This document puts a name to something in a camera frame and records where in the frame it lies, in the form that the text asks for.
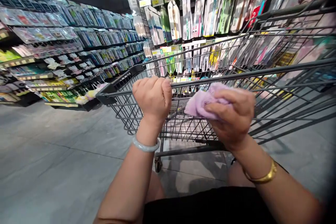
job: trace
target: black shorts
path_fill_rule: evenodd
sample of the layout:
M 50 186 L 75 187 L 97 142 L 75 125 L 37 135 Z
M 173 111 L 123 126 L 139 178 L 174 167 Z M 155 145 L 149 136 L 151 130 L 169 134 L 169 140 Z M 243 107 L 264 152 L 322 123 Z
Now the black shorts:
M 143 223 L 276 223 L 256 188 L 221 187 L 145 205 Z

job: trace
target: concrete floor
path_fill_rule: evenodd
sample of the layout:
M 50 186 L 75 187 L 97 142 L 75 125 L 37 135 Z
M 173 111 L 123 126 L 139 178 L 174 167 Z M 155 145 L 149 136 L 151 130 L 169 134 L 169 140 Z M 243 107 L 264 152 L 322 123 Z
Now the concrete floor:
M 335 120 L 267 143 L 264 148 L 318 198 L 327 195 Z M 0 106 L 0 223 L 92 223 L 131 136 L 111 108 L 55 110 L 42 102 Z M 167 141 L 164 149 L 194 146 Z M 225 185 L 232 157 L 223 152 L 163 159 L 168 197 Z

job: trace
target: gold bracelet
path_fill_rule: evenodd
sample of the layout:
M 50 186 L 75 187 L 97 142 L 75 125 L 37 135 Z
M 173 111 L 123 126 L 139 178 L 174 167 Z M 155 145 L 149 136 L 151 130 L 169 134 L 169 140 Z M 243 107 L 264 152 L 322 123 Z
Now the gold bracelet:
M 276 162 L 272 159 L 272 163 L 271 163 L 271 170 L 269 171 L 268 174 L 266 174 L 264 177 L 262 178 L 250 178 L 250 176 L 246 173 L 246 171 L 243 169 L 243 172 L 246 176 L 246 178 L 248 180 L 250 180 L 252 183 L 254 184 L 266 184 L 270 181 L 272 181 L 277 173 L 277 166 L 276 166 Z

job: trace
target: shopping cart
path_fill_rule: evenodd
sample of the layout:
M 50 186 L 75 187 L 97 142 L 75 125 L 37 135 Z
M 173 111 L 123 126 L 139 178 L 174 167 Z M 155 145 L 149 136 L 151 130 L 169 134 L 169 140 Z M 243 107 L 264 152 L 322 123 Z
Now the shopping cart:
M 195 42 L 174 55 L 153 56 L 108 84 L 97 97 L 112 107 L 127 133 L 134 135 L 143 114 L 133 97 L 132 84 L 153 75 L 172 79 L 172 107 L 159 135 L 160 151 L 154 156 L 157 172 L 163 156 L 225 151 L 206 119 L 184 113 L 190 97 L 198 90 L 206 91 L 213 82 L 256 94 L 249 134 L 264 144 L 336 116 L 332 11 L 323 1 L 314 0 L 262 14 L 237 36 L 201 45 Z M 267 28 L 275 22 L 276 29 Z M 194 71 L 197 62 L 199 71 Z M 165 140 L 203 145 L 163 151 Z

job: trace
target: cart wheel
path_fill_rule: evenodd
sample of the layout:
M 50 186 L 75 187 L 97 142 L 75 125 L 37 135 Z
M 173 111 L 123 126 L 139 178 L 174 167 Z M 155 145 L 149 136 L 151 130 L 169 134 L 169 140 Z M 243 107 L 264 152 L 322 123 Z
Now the cart wheel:
M 154 163 L 155 163 L 155 172 L 159 173 L 161 171 L 161 168 L 162 168 L 161 159 L 155 160 Z

